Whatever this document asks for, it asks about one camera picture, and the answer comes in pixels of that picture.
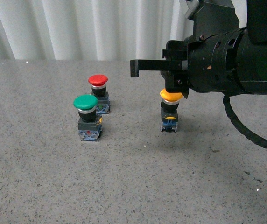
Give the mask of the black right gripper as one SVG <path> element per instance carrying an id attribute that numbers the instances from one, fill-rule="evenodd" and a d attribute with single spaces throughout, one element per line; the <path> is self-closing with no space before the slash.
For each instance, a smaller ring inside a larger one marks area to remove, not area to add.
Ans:
<path id="1" fill-rule="evenodd" d="M 196 92 L 244 93 L 237 75 L 237 51 L 242 32 L 213 35 L 201 42 L 168 41 L 162 51 L 163 60 L 130 61 L 130 77 L 139 71 L 161 71 L 168 93 Z"/>

